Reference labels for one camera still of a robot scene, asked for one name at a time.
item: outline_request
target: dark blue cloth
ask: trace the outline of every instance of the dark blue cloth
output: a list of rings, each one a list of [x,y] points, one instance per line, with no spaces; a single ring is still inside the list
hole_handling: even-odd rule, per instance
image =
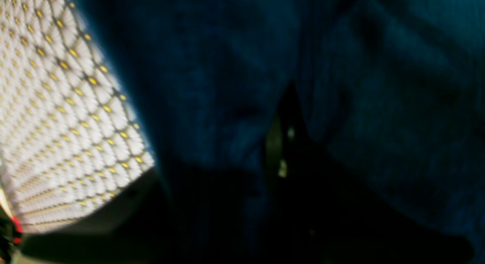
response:
[[[193,263],[210,244],[227,263],[256,255],[263,138],[290,80],[316,141],[345,92],[329,152],[485,262],[485,0],[76,1],[134,100]]]

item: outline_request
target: led panel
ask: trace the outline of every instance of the led panel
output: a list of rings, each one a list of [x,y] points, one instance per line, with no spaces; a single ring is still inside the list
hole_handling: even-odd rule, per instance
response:
[[[153,166],[69,0],[0,0],[0,181],[27,233],[101,207]]]

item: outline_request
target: blue fabric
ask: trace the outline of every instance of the blue fabric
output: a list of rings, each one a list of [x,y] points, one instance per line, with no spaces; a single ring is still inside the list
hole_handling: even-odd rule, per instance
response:
[[[192,263],[212,238],[227,263],[256,255],[263,138],[292,79],[314,140],[347,93],[329,152],[485,262],[485,0],[77,2],[141,115]]]

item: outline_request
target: led light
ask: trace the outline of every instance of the led light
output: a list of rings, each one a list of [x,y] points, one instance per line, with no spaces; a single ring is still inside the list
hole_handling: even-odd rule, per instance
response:
[[[0,0],[0,9],[4,209],[28,233],[52,231],[109,202],[154,162],[73,2]]]

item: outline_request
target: blue textile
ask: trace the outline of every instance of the blue textile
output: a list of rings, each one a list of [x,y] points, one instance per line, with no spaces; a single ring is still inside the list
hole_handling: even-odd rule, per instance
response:
[[[263,138],[292,79],[314,140],[348,93],[329,152],[485,262],[485,0],[77,2],[141,115],[192,263],[211,238],[227,263],[256,255]]]

